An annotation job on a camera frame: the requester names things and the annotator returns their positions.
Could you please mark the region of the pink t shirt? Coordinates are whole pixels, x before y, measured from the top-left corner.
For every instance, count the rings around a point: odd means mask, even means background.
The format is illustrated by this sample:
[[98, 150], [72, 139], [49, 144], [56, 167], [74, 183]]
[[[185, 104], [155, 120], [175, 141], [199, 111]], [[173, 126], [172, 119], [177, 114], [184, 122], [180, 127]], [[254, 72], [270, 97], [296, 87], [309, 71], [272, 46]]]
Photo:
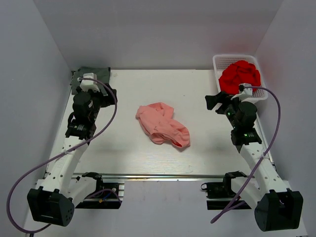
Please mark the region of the pink t shirt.
[[174, 120], [173, 114], [173, 107], [157, 102], [140, 106], [135, 118], [153, 143], [161, 145], [170, 142], [179, 149], [185, 149], [191, 145], [189, 130]]

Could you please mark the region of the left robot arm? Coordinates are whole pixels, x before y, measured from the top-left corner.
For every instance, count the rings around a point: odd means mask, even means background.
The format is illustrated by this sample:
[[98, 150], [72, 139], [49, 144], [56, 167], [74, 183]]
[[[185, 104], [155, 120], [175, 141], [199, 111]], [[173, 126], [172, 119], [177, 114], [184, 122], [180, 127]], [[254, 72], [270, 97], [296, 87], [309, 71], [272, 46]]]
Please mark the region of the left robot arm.
[[99, 197], [104, 192], [101, 175], [86, 172], [71, 184], [77, 164], [93, 137], [101, 108], [117, 102], [117, 92], [105, 84], [100, 89], [77, 88], [73, 98], [73, 112], [68, 117], [62, 157], [56, 159], [52, 170], [37, 189], [30, 189], [27, 201], [34, 221], [67, 226], [77, 205], [90, 195]]

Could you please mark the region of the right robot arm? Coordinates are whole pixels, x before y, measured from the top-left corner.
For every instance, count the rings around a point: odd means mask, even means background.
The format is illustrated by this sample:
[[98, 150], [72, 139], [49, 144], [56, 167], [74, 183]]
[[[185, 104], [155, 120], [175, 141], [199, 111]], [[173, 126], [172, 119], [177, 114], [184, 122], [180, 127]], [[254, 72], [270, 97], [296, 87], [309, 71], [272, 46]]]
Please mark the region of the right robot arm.
[[246, 161], [251, 172], [228, 172], [222, 183], [207, 184], [209, 198], [231, 198], [227, 212], [246, 203], [254, 209], [255, 221], [264, 232], [291, 230], [299, 227], [303, 197], [292, 191], [280, 178], [254, 125], [256, 106], [224, 92], [205, 97], [208, 110], [225, 115], [233, 129], [232, 144]]

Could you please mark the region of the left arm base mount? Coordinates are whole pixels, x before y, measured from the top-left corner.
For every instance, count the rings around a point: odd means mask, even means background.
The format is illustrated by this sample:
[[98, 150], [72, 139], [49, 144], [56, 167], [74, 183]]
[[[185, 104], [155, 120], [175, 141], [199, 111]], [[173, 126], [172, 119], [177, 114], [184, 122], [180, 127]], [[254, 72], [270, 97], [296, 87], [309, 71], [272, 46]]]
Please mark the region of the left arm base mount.
[[86, 172], [82, 178], [92, 178], [96, 180], [95, 191], [90, 193], [77, 209], [119, 209], [123, 200], [124, 183], [104, 179], [96, 172]]

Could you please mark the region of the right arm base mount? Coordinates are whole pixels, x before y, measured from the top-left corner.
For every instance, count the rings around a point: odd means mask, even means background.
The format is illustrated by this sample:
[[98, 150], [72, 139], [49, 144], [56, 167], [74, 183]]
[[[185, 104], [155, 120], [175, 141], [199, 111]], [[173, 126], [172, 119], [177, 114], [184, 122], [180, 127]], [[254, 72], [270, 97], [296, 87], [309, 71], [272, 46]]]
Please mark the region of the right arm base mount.
[[207, 182], [201, 184], [200, 188], [206, 192], [206, 204], [208, 210], [222, 210], [235, 196], [231, 189], [231, 180], [235, 178], [247, 178], [243, 172], [235, 171], [226, 173], [222, 181]]

